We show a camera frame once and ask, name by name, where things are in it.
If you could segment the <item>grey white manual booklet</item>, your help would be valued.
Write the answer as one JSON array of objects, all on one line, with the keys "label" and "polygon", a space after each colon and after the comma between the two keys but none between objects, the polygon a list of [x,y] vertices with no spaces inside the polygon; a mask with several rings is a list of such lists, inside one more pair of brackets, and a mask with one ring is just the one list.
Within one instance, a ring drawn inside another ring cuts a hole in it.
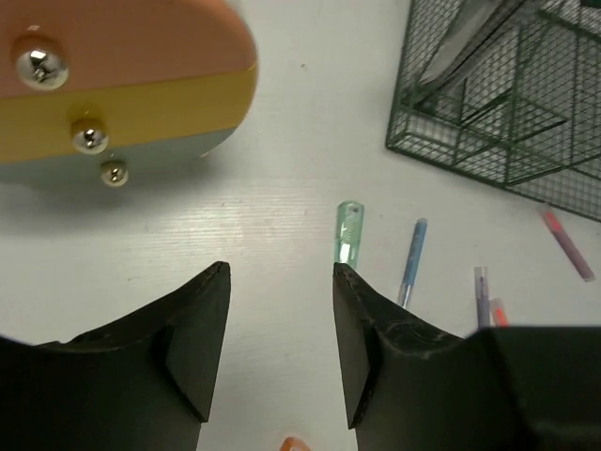
[{"label": "grey white manual booklet", "polygon": [[417,83],[418,100],[442,94],[465,79],[505,34],[526,22],[539,1],[465,1]]}]

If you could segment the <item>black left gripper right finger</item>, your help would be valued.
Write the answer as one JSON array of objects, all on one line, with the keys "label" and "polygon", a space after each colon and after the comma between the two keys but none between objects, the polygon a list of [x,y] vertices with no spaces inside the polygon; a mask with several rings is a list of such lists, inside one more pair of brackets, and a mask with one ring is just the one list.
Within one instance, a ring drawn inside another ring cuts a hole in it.
[{"label": "black left gripper right finger", "polygon": [[361,450],[596,450],[600,331],[510,326],[465,338],[352,268],[332,274],[348,426]]}]

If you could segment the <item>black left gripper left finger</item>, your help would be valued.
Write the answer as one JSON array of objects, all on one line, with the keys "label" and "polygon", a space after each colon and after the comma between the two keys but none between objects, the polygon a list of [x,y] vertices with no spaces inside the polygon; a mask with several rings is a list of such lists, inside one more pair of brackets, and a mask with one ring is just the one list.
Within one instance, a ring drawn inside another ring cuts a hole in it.
[{"label": "black left gripper left finger", "polygon": [[194,450],[210,414],[230,293],[230,267],[216,262],[69,342],[3,338],[2,448]]}]

